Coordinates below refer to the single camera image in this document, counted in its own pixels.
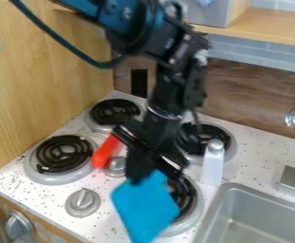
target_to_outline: stove knob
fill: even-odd
[[[10,239],[17,239],[33,232],[31,222],[20,212],[9,212],[9,220],[5,225],[6,234]]]
[[[65,203],[65,209],[74,217],[86,217],[94,214],[101,206],[99,195],[88,189],[81,189],[70,195]]]
[[[125,176],[125,165],[125,157],[113,157],[103,171],[111,178],[123,178]]]

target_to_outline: white countertop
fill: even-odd
[[[277,192],[278,182],[285,165],[295,167],[295,140],[271,134],[244,125],[221,121],[200,115],[203,122],[213,122],[227,128],[238,143],[236,156],[225,164],[223,182],[237,182],[250,188],[295,202],[295,198]],[[53,135],[82,134],[101,144],[104,136],[92,136],[83,122],[83,113]],[[24,155],[0,170],[0,196],[30,210],[47,222],[79,238],[83,242],[130,242],[118,215],[109,199],[110,188],[122,179],[108,178],[96,169],[87,177],[62,186],[45,186],[32,182],[23,169]],[[201,170],[191,167],[187,174],[197,178]],[[216,187],[200,184],[206,210],[213,199]],[[65,212],[65,201],[73,192],[89,188],[101,196],[101,207],[92,216],[74,218]],[[198,226],[175,237],[159,238],[156,243],[191,242]]]

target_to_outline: red object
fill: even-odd
[[[110,135],[91,159],[92,166],[102,168],[107,165],[108,161],[117,156],[123,144],[113,135]]]

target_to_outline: black cable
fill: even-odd
[[[119,62],[123,61],[126,57],[124,55],[120,55],[110,61],[107,62],[99,62],[96,61],[85,53],[81,52],[78,48],[71,45],[67,40],[65,40],[62,36],[56,33],[53,29],[47,26],[44,22],[42,22],[37,16],[35,16],[28,8],[25,6],[20,0],[10,0],[10,2],[21,12],[25,14],[25,16],[32,21],[38,28],[43,30],[47,35],[49,35],[52,39],[54,39],[57,43],[67,48],[71,52],[73,52],[76,56],[81,58],[82,60],[88,62],[89,64],[97,67],[97,68],[112,68],[117,65]]]

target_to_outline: sink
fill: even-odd
[[[224,184],[194,243],[295,243],[295,204],[240,184]]]

